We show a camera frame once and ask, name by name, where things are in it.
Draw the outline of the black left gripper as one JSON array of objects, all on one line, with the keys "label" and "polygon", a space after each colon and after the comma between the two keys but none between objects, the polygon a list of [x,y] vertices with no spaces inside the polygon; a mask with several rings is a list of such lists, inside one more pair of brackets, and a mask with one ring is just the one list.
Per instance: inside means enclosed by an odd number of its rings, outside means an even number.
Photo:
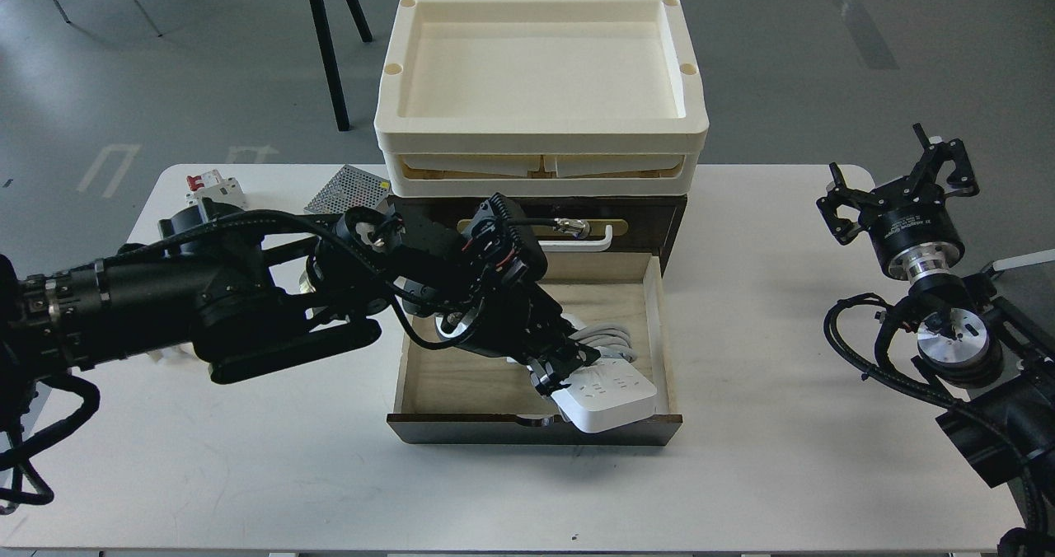
[{"label": "black left gripper", "polygon": [[532,387],[551,396],[573,372],[600,358],[574,339],[562,306],[540,287],[549,261],[530,217],[496,193],[479,203],[465,229],[434,220],[423,205],[396,201],[396,268],[408,297],[396,300],[406,333],[431,350],[455,347],[528,365]]}]

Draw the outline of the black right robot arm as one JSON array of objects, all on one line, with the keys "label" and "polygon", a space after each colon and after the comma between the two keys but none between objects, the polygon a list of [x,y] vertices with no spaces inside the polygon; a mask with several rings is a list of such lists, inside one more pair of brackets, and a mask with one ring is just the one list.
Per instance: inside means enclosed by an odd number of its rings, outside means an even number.
[{"label": "black right robot arm", "polygon": [[935,421],[987,485],[1021,483],[1024,525],[1002,536],[1000,556],[1051,556],[1053,337],[999,297],[992,271],[954,275],[965,248],[947,200],[979,186],[964,141],[912,128],[922,147],[912,173],[855,190],[830,164],[816,203],[841,245],[868,235],[882,273],[907,282],[907,295],[840,299],[823,335],[863,380],[942,408]]}]

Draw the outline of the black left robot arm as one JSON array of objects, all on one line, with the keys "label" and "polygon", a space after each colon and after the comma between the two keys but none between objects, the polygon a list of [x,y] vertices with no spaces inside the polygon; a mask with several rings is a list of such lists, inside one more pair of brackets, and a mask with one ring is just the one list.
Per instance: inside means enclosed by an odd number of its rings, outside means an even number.
[{"label": "black left robot arm", "polygon": [[189,343],[231,384],[361,349],[392,309],[425,349],[455,347],[528,367],[540,396],[600,353],[540,287],[535,226],[500,194],[462,231],[403,203],[384,212],[295,215],[206,199],[159,223],[162,239],[51,275],[17,278],[2,260],[2,512],[55,494],[31,464],[98,411],[76,370]]}]

